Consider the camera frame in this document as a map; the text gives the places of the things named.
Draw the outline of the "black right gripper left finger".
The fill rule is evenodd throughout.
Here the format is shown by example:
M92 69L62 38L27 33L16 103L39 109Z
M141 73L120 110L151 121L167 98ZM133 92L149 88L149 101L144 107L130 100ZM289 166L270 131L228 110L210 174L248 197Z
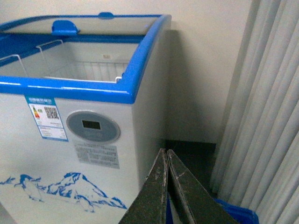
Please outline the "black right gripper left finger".
M120 224L166 223L168 169L166 150L160 149L148 178Z

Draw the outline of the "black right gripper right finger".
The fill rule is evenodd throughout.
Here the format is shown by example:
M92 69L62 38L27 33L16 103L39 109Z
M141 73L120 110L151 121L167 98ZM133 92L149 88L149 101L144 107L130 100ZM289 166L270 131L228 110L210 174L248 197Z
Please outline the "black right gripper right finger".
M183 224L236 224L179 159L167 151L169 164L168 192Z

